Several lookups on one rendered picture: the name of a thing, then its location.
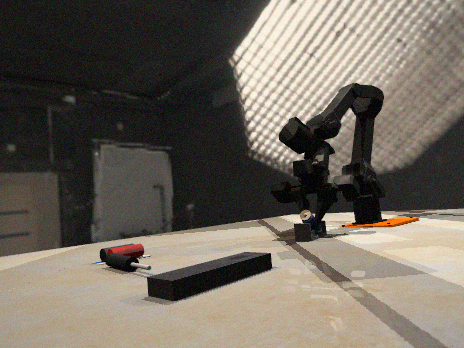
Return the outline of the black-handled screwdriver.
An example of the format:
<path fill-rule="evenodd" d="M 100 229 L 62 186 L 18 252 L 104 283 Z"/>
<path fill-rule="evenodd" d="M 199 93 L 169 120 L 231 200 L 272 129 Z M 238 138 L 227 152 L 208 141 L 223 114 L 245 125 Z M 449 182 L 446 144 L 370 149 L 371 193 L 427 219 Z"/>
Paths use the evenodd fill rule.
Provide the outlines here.
<path fill-rule="evenodd" d="M 106 265 L 121 270 L 133 272 L 137 268 L 151 270 L 151 266 L 139 264 L 139 261 L 135 257 L 119 255 L 119 254 L 108 254 L 105 258 Z"/>

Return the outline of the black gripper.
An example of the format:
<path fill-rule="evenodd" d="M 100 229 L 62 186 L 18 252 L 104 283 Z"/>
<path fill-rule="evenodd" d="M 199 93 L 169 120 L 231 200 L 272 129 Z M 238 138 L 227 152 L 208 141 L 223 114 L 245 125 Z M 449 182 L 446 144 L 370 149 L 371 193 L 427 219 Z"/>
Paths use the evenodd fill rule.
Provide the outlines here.
<path fill-rule="evenodd" d="M 340 175 L 334 177 L 334 183 L 327 183 L 330 171 L 325 170 L 325 180 L 321 175 L 300 177 L 301 185 L 290 185 L 287 182 L 274 183 L 271 186 L 271 194 L 280 203 L 293 203 L 299 207 L 300 213 L 303 210 L 309 210 L 310 202 L 307 200 L 307 194 L 317 193 L 317 205 L 315 212 L 315 225 L 318 226 L 328 209 L 334 202 L 338 202 L 337 193 L 342 191 L 345 198 L 358 198 L 360 188 L 352 174 Z"/>

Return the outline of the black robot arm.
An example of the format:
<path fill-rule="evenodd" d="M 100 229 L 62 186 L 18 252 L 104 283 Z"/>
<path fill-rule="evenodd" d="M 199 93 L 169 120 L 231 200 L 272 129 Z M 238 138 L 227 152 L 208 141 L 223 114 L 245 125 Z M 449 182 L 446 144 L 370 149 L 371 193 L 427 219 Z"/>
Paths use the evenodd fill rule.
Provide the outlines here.
<path fill-rule="evenodd" d="M 279 133 L 279 140 L 297 154 L 304 153 L 304 160 L 293 161 L 293 175 L 298 177 L 318 176 L 325 180 L 329 155 L 335 150 L 325 140 L 336 137 L 341 128 L 341 118 L 349 108 L 356 116 L 352 158 L 349 165 L 342 167 L 342 175 L 352 174 L 361 195 L 373 196 L 346 198 L 353 201 L 355 222 L 373 224 L 387 221 L 382 219 L 379 198 L 385 197 L 385 189 L 376 178 L 371 166 L 371 154 L 375 117 L 382 109 L 384 94 L 372 85 L 352 83 L 342 87 L 326 109 L 310 119 L 306 125 L 297 117 Z M 316 159 L 306 159 L 316 156 Z M 306 159 L 306 160 L 305 160 Z M 328 161 L 328 162 L 327 162 Z M 299 181 L 300 182 L 300 181 Z"/>

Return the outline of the black rectangular bar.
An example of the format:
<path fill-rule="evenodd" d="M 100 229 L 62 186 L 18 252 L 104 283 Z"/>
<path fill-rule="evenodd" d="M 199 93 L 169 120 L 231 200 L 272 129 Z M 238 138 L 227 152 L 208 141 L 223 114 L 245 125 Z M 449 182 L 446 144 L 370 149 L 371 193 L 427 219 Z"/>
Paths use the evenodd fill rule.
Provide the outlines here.
<path fill-rule="evenodd" d="M 271 253 L 243 252 L 149 276 L 148 296 L 176 301 L 269 269 Z"/>

